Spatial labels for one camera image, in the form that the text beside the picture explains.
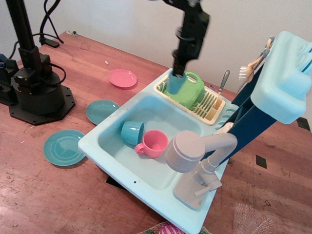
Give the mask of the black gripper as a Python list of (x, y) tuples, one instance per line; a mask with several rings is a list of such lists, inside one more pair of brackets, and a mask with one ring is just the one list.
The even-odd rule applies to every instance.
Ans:
[(173, 75), (182, 76), (188, 61), (197, 59), (209, 26), (210, 15), (201, 6), (187, 6), (182, 26), (177, 29), (178, 48), (173, 52)]

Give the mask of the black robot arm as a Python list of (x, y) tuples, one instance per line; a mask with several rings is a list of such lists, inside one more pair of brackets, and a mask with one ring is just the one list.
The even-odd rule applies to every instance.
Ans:
[[(8, 0), (7, 7), (20, 44), (23, 67), (8, 59), (8, 86), (13, 88), (17, 100), (9, 106), (10, 115), (33, 125), (62, 120), (74, 107), (71, 90), (63, 86), (65, 79), (52, 71), (54, 66), (48, 55), (41, 54), (33, 40), (24, 1)], [(176, 32), (179, 46), (173, 52), (173, 70), (165, 85), (165, 94), (190, 108), (203, 88), (198, 91), (187, 86), (186, 64), (199, 57), (209, 26), (210, 15), (203, 11), (198, 0), (167, 0), (166, 4), (184, 11), (183, 25)]]

